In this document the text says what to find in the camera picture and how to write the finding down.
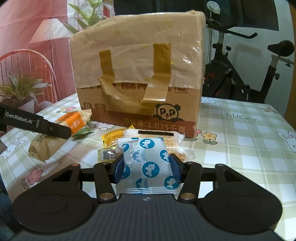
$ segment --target flower print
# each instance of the flower print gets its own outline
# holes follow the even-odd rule
[[[268,112],[268,113],[270,113],[270,112],[272,112],[272,113],[276,113],[276,114],[278,114],[278,112],[275,110],[275,109],[273,109],[273,108],[270,108],[270,107],[268,107],[268,108],[262,108],[265,112]]]
[[[207,131],[206,133],[202,133],[202,136],[205,140],[212,140],[212,141],[215,141],[217,137],[216,134],[211,133],[209,131]]]
[[[75,106],[68,107],[68,108],[65,109],[65,111],[63,111],[63,113],[67,113],[68,111],[72,111],[74,109],[76,109]]]
[[[201,130],[196,130],[196,135],[195,135],[195,137],[197,137],[198,134],[200,134],[201,132],[202,132]]]
[[[64,108],[60,108],[60,109],[57,111],[57,113],[61,113],[61,112],[64,111],[64,110],[66,110],[66,107],[64,107]]]
[[[41,175],[43,171],[38,170],[35,168],[30,175],[27,176],[27,180],[29,181],[30,185],[33,185],[35,182],[40,182],[41,181]]]

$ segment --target checkered tablecloth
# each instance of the checkered tablecloth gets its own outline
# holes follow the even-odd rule
[[[276,232],[283,239],[294,240],[295,130],[269,105],[207,97],[202,98],[202,103],[196,137],[186,138],[182,148],[193,150],[194,161],[203,167],[224,163],[276,195],[283,205]],[[54,121],[74,107],[80,108],[76,94],[39,114]],[[69,139],[46,164],[27,156],[36,133],[13,129],[2,136],[6,146],[15,141],[15,150],[10,156],[0,156],[1,176],[12,201],[26,189],[72,163],[80,163],[82,168],[93,167],[97,163],[98,149],[103,147],[101,135],[119,128],[98,122],[94,125],[94,133],[81,139]],[[91,197],[96,196],[93,183],[84,183],[83,190]],[[212,183],[202,183],[199,197],[211,190]]]

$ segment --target green snack packet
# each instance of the green snack packet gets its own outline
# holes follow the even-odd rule
[[[89,127],[89,123],[87,123],[84,127],[82,127],[73,137],[82,136],[88,133],[93,133],[94,131]]]

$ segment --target barcode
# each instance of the barcode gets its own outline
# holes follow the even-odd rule
[[[115,160],[119,155],[120,153],[116,153],[115,150],[104,150],[103,160]]]

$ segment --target panda logo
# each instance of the panda logo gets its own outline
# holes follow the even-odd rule
[[[154,115],[154,117],[157,117],[160,121],[183,121],[183,119],[179,118],[179,111],[181,110],[181,107],[178,104],[157,104],[155,107],[156,115]]]

